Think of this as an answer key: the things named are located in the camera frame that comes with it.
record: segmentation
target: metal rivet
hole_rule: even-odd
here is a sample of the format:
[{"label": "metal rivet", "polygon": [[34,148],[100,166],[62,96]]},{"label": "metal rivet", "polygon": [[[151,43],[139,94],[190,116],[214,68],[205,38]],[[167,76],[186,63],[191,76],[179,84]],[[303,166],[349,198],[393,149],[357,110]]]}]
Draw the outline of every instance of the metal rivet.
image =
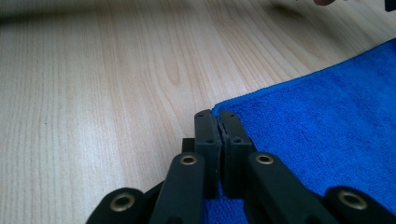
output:
[{"label": "metal rivet", "polygon": [[343,204],[354,209],[364,210],[367,208],[367,202],[364,201],[364,199],[361,196],[349,191],[342,190],[341,192],[339,192],[338,199]]},{"label": "metal rivet", "polygon": [[264,165],[269,165],[274,162],[274,159],[270,156],[259,154],[256,156],[256,161]]},{"label": "metal rivet", "polygon": [[193,165],[197,162],[197,159],[194,156],[184,156],[180,159],[180,162],[184,165]]},{"label": "metal rivet", "polygon": [[123,212],[132,205],[134,205],[134,195],[130,193],[121,193],[111,201],[110,208],[115,212]]}]

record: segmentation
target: microfiber cloth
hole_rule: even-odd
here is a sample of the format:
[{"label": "microfiber cloth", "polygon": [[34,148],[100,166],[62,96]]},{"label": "microfiber cloth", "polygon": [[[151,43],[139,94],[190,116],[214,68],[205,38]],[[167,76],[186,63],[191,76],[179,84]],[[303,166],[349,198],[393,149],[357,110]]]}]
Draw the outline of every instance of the microfiber cloth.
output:
[{"label": "microfiber cloth", "polygon": [[[348,186],[396,214],[396,38],[346,62],[217,104],[259,151],[313,192]],[[208,223],[248,223],[242,200],[206,201]]]}]

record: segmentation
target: wooden table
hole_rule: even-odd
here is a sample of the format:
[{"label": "wooden table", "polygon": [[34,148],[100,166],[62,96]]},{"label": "wooden table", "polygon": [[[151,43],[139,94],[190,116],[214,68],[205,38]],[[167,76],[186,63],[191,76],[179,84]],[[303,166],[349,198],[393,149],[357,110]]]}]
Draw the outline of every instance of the wooden table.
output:
[{"label": "wooden table", "polygon": [[162,181],[196,112],[396,37],[381,0],[0,5],[0,223],[84,223]]}]

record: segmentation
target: human hand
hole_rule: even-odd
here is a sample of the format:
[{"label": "human hand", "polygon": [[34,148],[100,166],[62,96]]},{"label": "human hand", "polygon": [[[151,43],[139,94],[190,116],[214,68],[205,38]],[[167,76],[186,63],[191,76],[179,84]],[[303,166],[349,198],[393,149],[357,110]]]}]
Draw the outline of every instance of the human hand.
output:
[{"label": "human hand", "polygon": [[333,3],[334,1],[335,0],[314,0],[315,4],[323,7]]}]

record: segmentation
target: wooden surface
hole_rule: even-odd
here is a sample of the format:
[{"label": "wooden surface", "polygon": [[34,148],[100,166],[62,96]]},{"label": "wooden surface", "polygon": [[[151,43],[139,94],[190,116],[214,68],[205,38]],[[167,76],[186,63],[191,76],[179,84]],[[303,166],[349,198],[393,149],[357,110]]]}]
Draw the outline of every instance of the wooden surface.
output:
[{"label": "wooden surface", "polygon": [[0,223],[84,223],[162,181],[196,112],[396,37],[381,0],[0,5]]}]

